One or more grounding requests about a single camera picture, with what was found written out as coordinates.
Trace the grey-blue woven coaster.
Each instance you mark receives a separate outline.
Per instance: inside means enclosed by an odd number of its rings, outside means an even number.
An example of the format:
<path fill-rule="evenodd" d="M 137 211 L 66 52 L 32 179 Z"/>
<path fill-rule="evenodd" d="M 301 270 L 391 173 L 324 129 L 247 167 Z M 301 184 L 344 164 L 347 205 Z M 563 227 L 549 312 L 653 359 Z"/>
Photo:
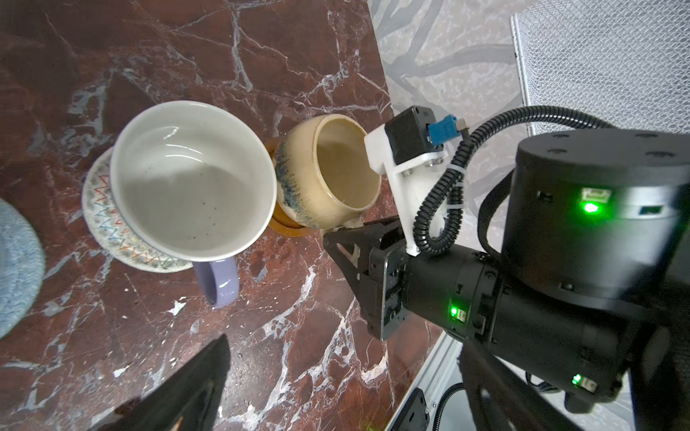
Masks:
<path fill-rule="evenodd" d="M 32 308 L 45 274 L 45 253 L 32 225 L 1 200 L 1 338 Z"/>

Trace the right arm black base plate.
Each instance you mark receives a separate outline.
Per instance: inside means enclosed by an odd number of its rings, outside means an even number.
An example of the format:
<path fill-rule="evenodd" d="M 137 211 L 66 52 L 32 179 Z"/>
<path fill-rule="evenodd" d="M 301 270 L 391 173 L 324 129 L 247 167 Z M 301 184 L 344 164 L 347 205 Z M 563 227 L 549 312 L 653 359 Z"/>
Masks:
<path fill-rule="evenodd" d="M 415 388 L 397 415 L 392 431 L 426 431 L 429 427 L 429 410 L 424 391 Z"/>

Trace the white mug purple handle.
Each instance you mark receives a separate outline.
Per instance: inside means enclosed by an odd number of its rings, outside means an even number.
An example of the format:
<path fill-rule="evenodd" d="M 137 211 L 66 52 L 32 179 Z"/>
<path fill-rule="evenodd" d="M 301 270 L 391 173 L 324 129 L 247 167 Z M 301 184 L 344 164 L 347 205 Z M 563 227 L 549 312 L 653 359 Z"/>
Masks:
<path fill-rule="evenodd" d="M 213 307 L 237 300 L 235 257 L 262 236 L 277 200 L 273 162 L 242 120 L 202 102 L 148 108 L 120 132 L 110 184 L 125 224 L 191 262 Z"/>

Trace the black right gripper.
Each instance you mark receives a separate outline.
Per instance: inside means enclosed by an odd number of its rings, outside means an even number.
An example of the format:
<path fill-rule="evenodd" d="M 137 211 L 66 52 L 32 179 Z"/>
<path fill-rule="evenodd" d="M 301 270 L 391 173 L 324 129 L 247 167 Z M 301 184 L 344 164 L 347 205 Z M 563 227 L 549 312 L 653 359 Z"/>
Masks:
<path fill-rule="evenodd" d="M 509 278 L 487 253 L 455 245 L 441 256 L 413 257 L 406 253 L 398 219 L 327 233 L 323 247 L 345 276 L 374 338 L 389 339 L 416 315 L 459 341 L 497 342 L 494 326 Z"/>

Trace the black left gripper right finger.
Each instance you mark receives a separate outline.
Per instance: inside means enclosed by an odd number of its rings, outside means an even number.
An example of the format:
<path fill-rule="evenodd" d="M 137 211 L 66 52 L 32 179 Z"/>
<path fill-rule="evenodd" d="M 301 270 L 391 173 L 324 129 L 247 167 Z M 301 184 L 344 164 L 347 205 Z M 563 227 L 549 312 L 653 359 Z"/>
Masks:
<path fill-rule="evenodd" d="M 478 342 L 464 342 L 458 362 L 478 430 L 579 428 Z"/>

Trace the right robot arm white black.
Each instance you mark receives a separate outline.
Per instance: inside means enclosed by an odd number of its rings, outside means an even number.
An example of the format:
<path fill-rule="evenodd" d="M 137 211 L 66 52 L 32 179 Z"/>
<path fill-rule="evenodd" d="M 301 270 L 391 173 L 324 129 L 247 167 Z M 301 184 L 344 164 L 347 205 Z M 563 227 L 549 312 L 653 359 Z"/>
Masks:
<path fill-rule="evenodd" d="M 572 430 L 624 383 L 637 429 L 688 429 L 688 135 L 532 136 L 481 230 L 502 201 L 497 252 L 410 256 L 397 217 L 325 235 L 372 335 L 416 314 L 461 341 L 480 430 Z"/>

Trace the aluminium front rail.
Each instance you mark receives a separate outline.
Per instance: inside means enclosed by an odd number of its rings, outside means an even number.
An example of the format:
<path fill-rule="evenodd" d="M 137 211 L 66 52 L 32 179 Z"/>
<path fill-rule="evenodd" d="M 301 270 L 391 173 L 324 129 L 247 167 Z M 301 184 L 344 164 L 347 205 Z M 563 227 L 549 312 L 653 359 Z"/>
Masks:
<path fill-rule="evenodd" d="M 429 351 L 422 368 L 413 379 L 410 388 L 404 393 L 400 405 L 396 408 L 393 418 L 386 425 L 386 430 L 392 430 L 395 420 L 401 415 L 404 405 L 413 394 L 413 390 L 420 388 L 425 395 L 431 398 L 427 406 L 431 407 L 431 413 L 436 409 L 436 398 L 442 395 L 449 385 L 450 377 L 454 370 L 458 370 L 457 359 L 460 356 L 463 344 L 453 339 L 447 332 L 443 332 L 436 344 Z"/>

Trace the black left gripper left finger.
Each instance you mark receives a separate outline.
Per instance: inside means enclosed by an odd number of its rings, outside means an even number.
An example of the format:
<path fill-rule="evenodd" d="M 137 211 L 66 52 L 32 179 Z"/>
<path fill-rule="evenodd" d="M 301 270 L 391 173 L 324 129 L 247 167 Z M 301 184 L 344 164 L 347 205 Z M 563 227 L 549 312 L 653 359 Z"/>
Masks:
<path fill-rule="evenodd" d="M 221 335 L 128 411 L 114 411 L 92 429 L 211 430 L 230 365 L 228 339 Z"/>

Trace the multicolour woven coaster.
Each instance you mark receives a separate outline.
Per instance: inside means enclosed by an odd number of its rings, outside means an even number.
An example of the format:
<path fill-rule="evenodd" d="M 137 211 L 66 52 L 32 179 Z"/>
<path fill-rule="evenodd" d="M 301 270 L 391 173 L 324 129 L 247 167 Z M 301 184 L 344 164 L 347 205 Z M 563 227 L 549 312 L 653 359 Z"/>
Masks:
<path fill-rule="evenodd" d="M 98 244 L 116 260 L 153 273 L 176 273 L 192 268 L 146 244 L 121 219 L 110 188 L 112 149 L 92 165 L 82 189 L 82 210 L 87 227 Z"/>

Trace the beige yellow mug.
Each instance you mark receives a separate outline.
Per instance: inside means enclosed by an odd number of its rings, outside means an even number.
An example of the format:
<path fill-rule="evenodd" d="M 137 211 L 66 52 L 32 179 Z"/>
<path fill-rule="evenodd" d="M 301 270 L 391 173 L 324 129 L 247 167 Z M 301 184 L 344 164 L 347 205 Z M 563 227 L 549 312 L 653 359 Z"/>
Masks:
<path fill-rule="evenodd" d="M 311 118 L 273 152 L 277 204 L 294 223 L 329 230 L 359 219 L 377 203 L 382 177 L 369 165 L 366 131 L 345 115 Z"/>

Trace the light wooden round coaster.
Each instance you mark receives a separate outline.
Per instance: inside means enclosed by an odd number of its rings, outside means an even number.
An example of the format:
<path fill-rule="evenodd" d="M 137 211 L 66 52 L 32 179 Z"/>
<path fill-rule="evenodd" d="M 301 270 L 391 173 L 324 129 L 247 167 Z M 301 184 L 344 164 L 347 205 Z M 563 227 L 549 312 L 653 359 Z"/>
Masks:
<path fill-rule="evenodd" d="M 281 138 L 279 136 L 275 136 L 275 138 L 270 138 L 264 143 L 264 146 L 269 152 L 270 157 L 273 157 L 280 141 Z M 311 229 L 292 220 L 283 211 L 279 204 L 275 205 L 269 225 L 276 233 L 287 237 L 305 237 L 311 235 L 313 232 Z"/>

